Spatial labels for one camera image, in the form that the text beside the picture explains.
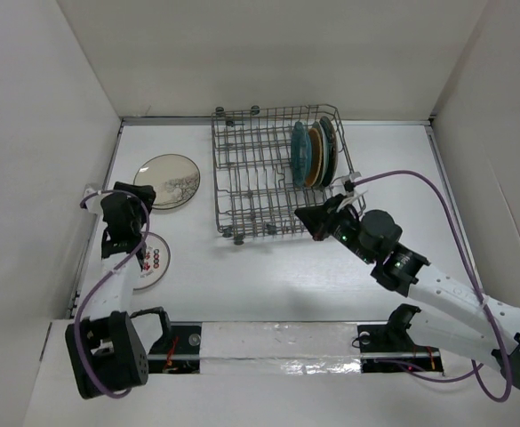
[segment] white plate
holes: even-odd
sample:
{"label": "white plate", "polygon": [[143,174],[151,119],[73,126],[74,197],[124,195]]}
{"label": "white plate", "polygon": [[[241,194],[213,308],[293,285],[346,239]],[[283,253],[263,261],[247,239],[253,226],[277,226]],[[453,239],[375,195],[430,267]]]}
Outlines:
{"label": "white plate", "polygon": [[188,157],[165,154],[143,165],[133,183],[153,186],[156,193],[153,209],[173,209],[184,205],[196,194],[200,171]]}
{"label": "white plate", "polygon": [[136,291],[148,289],[156,284],[164,276],[171,263],[171,249],[163,238],[149,232],[146,245],[143,271],[135,287]]}

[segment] dish rack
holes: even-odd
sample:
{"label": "dish rack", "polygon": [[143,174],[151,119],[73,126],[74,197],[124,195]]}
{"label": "dish rack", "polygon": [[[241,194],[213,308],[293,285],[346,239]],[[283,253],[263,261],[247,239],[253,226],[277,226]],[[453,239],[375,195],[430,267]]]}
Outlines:
{"label": "dish rack", "polygon": [[[327,188],[306,189],[293,185],[291,139],[295,122],[311,126],[327,116],[337,134],[339,161]],[[247,238],[297,235],[306,231],[294,215],[298,207],[320,205],[342,190],[342,176],[356,176],[339,111],[332,105],[307,105],[225,111],[212,114],[212,152],[216,225],[225,238],[241,245]],[[356,210],[366,208],[364,195]]]}

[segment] wall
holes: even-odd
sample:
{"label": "wall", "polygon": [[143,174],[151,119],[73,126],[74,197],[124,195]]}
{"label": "wall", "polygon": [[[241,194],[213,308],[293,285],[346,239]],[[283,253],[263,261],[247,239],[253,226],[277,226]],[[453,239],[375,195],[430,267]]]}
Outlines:
{"label": "wall", "polygon": [[52,0],[0,0],[0,426],[21,425],[119,119]]}
{"label": "wall", "polygon": [[426,119],[486,0],[59,0],[122,116],[330,102]]}
{"label": "wall", "polygon": [[434,128],[484,286],[520,305],[520,2],[476,33]]}

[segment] stacked plate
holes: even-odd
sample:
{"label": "stacked plate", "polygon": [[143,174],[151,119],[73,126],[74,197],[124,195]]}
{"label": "stacked plate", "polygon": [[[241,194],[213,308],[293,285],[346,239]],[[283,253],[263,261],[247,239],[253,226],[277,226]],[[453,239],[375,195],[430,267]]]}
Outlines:
{"label": "stacked plate", "polygon": [[328,187],[337,170],[337,134],[328,117],[308,129],[295,123],[292,132],[293,184],[297,187]]}

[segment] blue plate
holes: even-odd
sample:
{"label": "blue plate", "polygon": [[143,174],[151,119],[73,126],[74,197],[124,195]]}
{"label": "blue plate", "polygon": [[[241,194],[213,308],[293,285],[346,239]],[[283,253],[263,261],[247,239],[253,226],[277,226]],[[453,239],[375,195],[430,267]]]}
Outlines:
{"label": "blue plate", "polygon": [[305,185],[305,179],[311,170],[311,140],[308,128],[301,122],[295,123],[292,132],[292,173],[293,184]]}

